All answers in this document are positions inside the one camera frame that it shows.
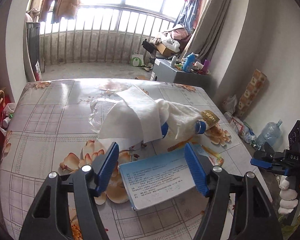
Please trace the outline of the right hand white glove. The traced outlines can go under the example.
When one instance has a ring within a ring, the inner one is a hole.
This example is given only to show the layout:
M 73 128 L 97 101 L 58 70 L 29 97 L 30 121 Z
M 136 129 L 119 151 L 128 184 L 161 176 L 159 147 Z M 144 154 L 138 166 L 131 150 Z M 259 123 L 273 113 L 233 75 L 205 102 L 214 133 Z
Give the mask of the right hand white glove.
M 298 205 L 299 201 L 297 200 L 297 192 L 294 189 L 290 188 L 292 183 L 293 176 L 285 177 L 281 180 L 280 188 L 280 206 L 278 213 L 281 215 L 290 214 Z

